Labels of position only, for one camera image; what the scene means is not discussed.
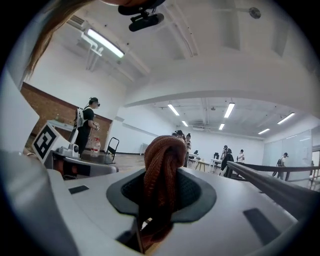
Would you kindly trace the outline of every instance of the brown braided rope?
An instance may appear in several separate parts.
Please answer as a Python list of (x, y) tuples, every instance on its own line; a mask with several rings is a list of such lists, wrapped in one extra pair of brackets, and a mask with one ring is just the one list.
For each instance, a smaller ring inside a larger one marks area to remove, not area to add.
[(144, 153), (145, 176), (140, 220), (152, 218), (141, 232), (144, 248), (162, 241), (171, 230), (176, 206), (176, 169), (183, 166), (185, 144), (173, 136), (159, 136)]

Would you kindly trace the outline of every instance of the glass wall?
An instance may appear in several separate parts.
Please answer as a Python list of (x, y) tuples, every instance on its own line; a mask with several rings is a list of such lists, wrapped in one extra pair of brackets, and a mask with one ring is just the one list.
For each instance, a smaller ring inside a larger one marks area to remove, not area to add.
[[(287, 167), (309, 167), (312, 161), (312, 135), (311, 130), (304, 131), (294, 136), (266, 143), (262, 165), (276, 166), (284, 153), (288, 153), (285, 165)], [(310, 172), (292, 172), (289, 181), (299, 186), (307, 187)]]

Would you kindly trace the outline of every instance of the brick wall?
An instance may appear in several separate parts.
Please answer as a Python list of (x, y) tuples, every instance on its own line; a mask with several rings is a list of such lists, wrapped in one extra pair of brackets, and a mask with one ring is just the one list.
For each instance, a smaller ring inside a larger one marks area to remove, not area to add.
[[(74, 120), (76, 116), (77, 106), (67, 103), (61, 99), (53, 97), (27, 83), (23, 83), (21, 88), (21, 94), (24, 96), (26, 101), (34, 109), (34, 111), (39, 115), (39, 120), (33, 128), (31, 134), (37, 135), (41, 128), (45, 125), (47, 120), (54, 120), (57, 115), (58, 121), (61, 123), (74, 125)], [(90, 141), (94, 137), (99, 137), (101, 142), (101, 149), (105, 148), (108, 132), (112, 120), (105, 117), (95, 115), (95, 122), (100, 125), (100, 130), (93, 130), (89, 138), (87, 148), (90, 148)], [(57, 131), (65, 138), (68, 139), (70, 132), (62, 129), (57, 129)]]

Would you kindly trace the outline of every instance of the fluorescent light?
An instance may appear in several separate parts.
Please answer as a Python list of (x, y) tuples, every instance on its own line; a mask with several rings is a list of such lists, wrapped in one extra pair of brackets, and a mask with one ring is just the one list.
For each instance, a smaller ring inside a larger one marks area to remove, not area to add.
[(91, 28), (88, 30), (88, 36), (92, 37), (94, 40), (98, 41), (100, 44), (107, 47), (111, 52), (117, 55), (119, 58), (122, 58), (125, 53), (121, 51), (118, 47), (116, 47), (112, 42), (104, 38), (102, 35), (92, 30)]
[(224, 118), (228, 118), (231, 115), (232, 110), (234, 109), (235, 104), (229, 103), (228, 109), (225, 112)]
[(304, 138), (302, 140), (300, 140), (301, 142), (304, 142), (304, 141), (307, 141), (307, 140), (310, 140), (311, 138)]
[(280, 122), (278, 122), (278, 125), (281, 125), (283, 122), (287, 121), (289, 118), (292, 118), (294, 115), (295, 115), (295, 113), (291, 113), (286, 118), (284, 118)]
[(219, 127), (219, 130), (222, 130), (224, 127), (225, 127), (225, 124), (222, 123), (222, 124), (220, 125), (220, 127)]
[(258, 134), (260, 135), (260, 134), (264, 134), (264, 133), (266, 133), (267, 131), (269, 131), (270, 129), (268, 128), (268, 129), (265, 129), (265, 130), (263, 130), (263, 131), (260, 131)]
[(168, 107), (173, 111), (173, 113), (175, 113), (176, 116), (180, 116), (179, 113), (174, 108), (174, 106), (172, 106), (171, 104), (168, 104)]

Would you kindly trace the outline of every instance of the water bottle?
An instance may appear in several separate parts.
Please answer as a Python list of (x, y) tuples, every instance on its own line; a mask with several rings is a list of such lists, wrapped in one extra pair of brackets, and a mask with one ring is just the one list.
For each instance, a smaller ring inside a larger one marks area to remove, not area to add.
[(90, 156), (93, 158), (97, 158), (100, 153), (100, 148), (101, 148), (100, 139), (98, 137), (95, 137), (91, 145)]

